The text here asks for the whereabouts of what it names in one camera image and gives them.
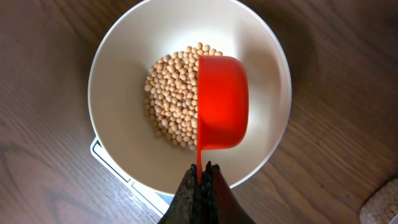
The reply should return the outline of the red plastic measuring scoop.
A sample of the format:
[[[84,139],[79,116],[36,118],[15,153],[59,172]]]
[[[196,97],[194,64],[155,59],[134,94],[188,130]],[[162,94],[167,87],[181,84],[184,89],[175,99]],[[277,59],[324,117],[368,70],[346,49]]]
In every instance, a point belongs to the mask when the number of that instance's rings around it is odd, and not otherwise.
[[[202,152],[230,149],[248,126],[248,80],[242,63],[229,56],[201,55],[198,61],[197,180],[202,179]]]

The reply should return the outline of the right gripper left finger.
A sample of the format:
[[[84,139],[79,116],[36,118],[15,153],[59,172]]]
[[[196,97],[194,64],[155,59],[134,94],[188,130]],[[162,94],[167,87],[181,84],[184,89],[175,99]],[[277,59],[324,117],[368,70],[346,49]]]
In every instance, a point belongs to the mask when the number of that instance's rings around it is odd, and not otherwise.
[[[197,166],[185,172],[174,198],[158,224],[194,224],[201,220],[201,185],[197,181]]]

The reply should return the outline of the white digital kitchen scale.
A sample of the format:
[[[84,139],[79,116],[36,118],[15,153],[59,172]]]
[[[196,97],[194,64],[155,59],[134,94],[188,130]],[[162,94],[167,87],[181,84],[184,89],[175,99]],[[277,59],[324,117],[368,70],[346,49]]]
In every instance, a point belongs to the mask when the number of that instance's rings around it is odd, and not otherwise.
[[[90,152],[98,162],[109,170],[110,173],[137,196],[139,200],[144,202],[159,217],[163,217],[169,208],[173,196],[158,193],[130,177],[113,161],[97,137],[95,137],[91,143]]]

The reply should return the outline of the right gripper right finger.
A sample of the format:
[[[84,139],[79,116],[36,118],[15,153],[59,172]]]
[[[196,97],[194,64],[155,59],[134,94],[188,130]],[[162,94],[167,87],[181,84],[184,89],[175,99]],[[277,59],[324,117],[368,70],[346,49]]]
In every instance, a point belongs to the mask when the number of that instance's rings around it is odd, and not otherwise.
[[[208,161],[202,177],[204,195],[201,223],[255,223],[236,200],[218,164]]]

